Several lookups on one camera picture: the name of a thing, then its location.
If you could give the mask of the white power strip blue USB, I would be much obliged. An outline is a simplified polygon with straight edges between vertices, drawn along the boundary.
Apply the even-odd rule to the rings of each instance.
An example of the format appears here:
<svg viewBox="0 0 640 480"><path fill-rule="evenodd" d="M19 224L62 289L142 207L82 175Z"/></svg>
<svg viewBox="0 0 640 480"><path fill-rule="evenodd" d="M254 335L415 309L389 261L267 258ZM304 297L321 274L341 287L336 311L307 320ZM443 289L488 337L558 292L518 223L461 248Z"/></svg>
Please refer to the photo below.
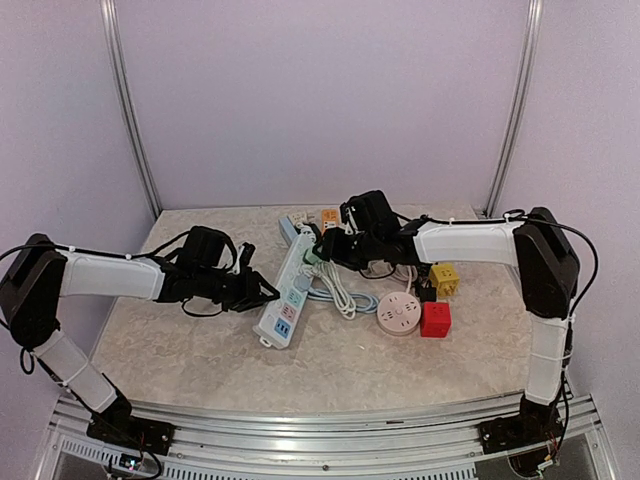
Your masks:
<svg viewBox="0 0 640 480"><path fill-rule="evenodd" d="M312 231L304 232L289 247L276 279L280 298L263 309L253 328L266 348L282 350L290 345L312 284L312 277L303 271L303 266L305 254L315 241Z"/></svg>

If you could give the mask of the white round socket base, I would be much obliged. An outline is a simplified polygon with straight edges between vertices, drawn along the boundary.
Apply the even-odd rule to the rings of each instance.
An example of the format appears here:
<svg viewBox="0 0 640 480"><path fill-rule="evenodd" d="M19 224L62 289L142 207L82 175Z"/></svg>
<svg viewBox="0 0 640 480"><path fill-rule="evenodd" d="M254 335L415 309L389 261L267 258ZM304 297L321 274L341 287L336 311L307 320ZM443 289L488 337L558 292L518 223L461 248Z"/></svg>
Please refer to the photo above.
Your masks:
<svg viewBox="0 0 640 480"><path fill-rule="evenodd" d="M421 305L411 294L391 292L385 295L376 311L378 326L387 334L406 336L415 331L421 318Z"/></svg>

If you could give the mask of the black plug adapter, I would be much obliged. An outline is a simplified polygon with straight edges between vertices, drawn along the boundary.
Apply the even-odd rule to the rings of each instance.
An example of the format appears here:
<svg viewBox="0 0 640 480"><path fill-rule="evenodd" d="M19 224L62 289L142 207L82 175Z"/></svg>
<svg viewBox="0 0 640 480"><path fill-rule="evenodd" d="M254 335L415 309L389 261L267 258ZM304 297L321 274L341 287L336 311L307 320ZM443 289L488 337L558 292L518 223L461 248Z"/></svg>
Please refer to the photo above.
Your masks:
<svg viewBox="0 0 640 480"><path fill-rule="evenodd" d="M414 284L414 294L421 303L436 302L438 300L437 289L430 283L423 285L416 282Z"/></svg>

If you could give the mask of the yellow cube socket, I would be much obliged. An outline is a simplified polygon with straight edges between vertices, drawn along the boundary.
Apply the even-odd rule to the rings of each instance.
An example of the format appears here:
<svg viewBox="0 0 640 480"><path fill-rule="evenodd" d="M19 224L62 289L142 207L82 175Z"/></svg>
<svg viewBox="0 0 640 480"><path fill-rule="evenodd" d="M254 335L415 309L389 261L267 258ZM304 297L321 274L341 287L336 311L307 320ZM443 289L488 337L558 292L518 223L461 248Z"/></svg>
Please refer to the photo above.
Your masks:
<svg viewBox="0 0 640 480"><path fill-rule="evenodd" d="M460 277L451 263L437 263L431 266L429 280L439 298L456 294Z"/></svg>

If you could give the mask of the red cube socket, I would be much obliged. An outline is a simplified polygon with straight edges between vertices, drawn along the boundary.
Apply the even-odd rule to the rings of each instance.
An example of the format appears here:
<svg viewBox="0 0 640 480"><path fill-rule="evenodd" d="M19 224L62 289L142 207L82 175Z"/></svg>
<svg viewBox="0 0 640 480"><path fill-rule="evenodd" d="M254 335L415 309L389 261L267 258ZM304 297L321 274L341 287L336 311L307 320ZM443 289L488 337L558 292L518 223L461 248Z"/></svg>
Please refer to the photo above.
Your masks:
<svg viewBox="0 0 640 480"><path fill-rule="evenodd" d="M446 338L452 324L448 303L425 302L422 305L420 335L423 338Z"/></svg>

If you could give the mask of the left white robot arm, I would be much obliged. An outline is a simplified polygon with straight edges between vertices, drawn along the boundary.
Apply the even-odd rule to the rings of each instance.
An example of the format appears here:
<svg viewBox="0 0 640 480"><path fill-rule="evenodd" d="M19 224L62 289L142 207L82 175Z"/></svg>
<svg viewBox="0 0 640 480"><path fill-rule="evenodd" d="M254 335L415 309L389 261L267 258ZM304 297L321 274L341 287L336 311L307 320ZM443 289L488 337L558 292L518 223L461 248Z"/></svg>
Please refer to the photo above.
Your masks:
<svg viewBox="0 0 640 480"><path fill-rule="evenodd" d="M60 299L127 297L186 305L200 298L223 312L244 312L280 297L251 268L254 250L249 243L236 247L225 232L206 226L194 226L151 252L134 255L58 245L34 234L7 253L13 262L1 280L1 324L105 433L127 445L139 436L139 421L126 397L62 331Z"/></svg>

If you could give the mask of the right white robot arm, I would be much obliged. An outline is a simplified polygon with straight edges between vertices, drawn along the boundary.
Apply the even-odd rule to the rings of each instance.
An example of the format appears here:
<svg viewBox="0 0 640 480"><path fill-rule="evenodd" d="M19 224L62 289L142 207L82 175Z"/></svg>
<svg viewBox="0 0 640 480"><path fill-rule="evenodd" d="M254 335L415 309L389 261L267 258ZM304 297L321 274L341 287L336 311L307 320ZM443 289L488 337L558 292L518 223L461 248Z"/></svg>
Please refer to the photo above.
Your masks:
<svg viewBox="0 0 640 480"><path fill-rule="evenodd" d="M377 261L415 267L476 262L517 269L533 340L511 433L520 443L535 442L549 429L561 397L575 313L589 290L578 285L580 260L567 236L576 235L589 247L591 239L558 223L545 207L511 210L499 219L409 219L396 213L380 190L351 197L341 205L340 216L346 225L326 230L313 251L352 271Z"/></svg>

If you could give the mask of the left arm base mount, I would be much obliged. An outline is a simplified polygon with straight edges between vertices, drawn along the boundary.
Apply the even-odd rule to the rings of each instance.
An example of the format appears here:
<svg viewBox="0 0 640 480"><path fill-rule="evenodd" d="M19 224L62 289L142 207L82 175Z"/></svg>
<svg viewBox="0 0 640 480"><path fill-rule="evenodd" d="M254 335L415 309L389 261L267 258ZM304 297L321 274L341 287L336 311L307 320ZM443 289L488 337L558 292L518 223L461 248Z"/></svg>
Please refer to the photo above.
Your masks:
<svg viewBox="0 0 640 480"><path fill-rule="evenodd" d="M96 418L90 421L86 434L108 444L165 456L172 445L175 429L171 423L134 416L121 427Z"/></svg>

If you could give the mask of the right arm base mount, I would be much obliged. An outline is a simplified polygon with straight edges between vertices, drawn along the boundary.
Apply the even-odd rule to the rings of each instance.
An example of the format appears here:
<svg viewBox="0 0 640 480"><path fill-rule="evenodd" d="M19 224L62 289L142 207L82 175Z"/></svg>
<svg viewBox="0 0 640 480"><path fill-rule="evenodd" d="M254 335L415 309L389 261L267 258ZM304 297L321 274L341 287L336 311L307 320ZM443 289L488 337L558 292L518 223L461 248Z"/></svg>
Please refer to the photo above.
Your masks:
<svg viewBox="0 0 640 480"><path fill-rule="evenodd" d="M485 455L523 448L553 437L559 439L563 430L564 425L560 419L543 425L533 418L520 415L499 417L478 425L478 434Z"/></svg>

